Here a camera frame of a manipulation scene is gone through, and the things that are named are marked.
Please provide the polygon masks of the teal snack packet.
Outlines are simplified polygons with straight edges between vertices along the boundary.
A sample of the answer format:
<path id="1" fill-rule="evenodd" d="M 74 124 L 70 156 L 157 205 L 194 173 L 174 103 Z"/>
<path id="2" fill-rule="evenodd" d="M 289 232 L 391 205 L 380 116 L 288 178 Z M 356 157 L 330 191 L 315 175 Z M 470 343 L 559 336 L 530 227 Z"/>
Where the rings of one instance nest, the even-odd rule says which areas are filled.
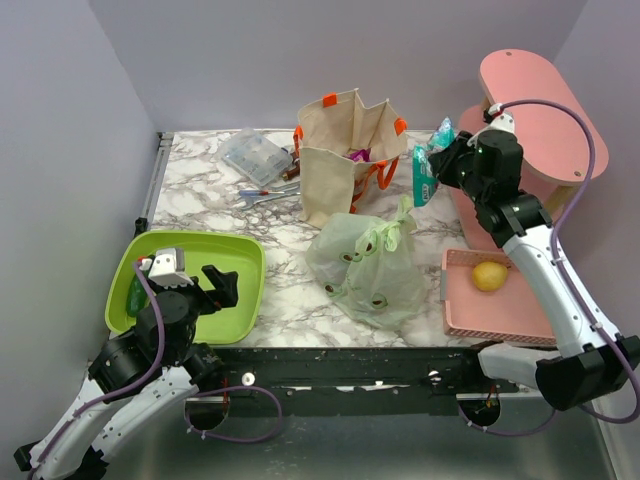
<path id="1" fill-rule="evenodd" d="M 455 139 L 452 121 L 445 117 L 425 146 L 416 145 L 412 154 L 412 185 L 415 207 L 425 206 L 434 196 L 439 182 L 428 161 L 431 154 L 439 153 Z"/>

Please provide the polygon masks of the purple snack packet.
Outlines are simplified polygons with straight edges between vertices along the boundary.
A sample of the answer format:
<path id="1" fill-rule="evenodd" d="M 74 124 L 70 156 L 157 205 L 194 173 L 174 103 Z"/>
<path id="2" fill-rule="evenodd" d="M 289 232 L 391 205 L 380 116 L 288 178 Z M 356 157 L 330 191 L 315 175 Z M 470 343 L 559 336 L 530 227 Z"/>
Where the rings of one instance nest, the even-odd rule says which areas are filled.
<path id="1" fill-rule="evenodd" d="M 347 155 L 354 163 L 369 163 L 371 161 L 371 149 L 355 150 Z"/>

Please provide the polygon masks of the green avocado print plastic bag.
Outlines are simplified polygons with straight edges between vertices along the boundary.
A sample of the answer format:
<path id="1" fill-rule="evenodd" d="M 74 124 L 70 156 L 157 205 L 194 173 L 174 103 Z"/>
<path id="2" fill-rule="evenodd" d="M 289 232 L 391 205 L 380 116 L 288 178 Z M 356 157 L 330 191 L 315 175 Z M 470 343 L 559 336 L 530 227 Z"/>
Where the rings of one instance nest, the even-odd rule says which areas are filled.
<path id="1" fill-rule="evenodd" d="M 414 259 L 412 209 L 403 196 L 389 220 L 336 213 L 311 242 L 305 261 L 349 318 L 397 330 L 419 313 L 427 290 Z"/>

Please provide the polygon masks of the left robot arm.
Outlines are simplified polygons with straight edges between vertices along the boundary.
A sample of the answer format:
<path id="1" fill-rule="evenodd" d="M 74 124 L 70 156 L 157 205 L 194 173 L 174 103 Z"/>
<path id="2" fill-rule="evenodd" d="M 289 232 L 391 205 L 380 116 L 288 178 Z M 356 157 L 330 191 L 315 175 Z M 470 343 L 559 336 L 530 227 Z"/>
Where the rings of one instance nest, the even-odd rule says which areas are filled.
<path id="1" fill-rule="evenodd" d="M 237 305 L 237 272 L 202 267 L 212 285 L 204 290 L 168 255 L 138 260 L 133 270 L 149 303 L 133 327 L 103 345 L 56 426 L 15 451 L 18 468 L 31 479 L 98 479 L 108 454 L 131 431 L 224 384 L 222 361 L 195 342 L 195 327 L 201 315 Z"/>

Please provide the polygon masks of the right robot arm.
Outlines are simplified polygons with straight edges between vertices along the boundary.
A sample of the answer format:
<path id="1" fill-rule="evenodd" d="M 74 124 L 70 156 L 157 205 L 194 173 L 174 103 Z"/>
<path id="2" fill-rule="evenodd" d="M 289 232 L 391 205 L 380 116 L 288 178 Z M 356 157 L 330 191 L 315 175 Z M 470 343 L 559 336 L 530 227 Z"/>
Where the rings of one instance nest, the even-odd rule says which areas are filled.
<path id="1" fill-rule="evenodd" d="M 523 149 L 508 131 L 460 132 L 429 156 L 437 180 L 462 191 L 480 226 L 524 276 L 551 324 L 557 350 L 481 349 L 460 367 L 460 379 L 480 392 L 496 379 L 535 388 L 558 411 L 639 387 L 639 339 L 623 336 L 598 307 L 563 256 L 556 223 L 540 200 L 520 189 Z"/>

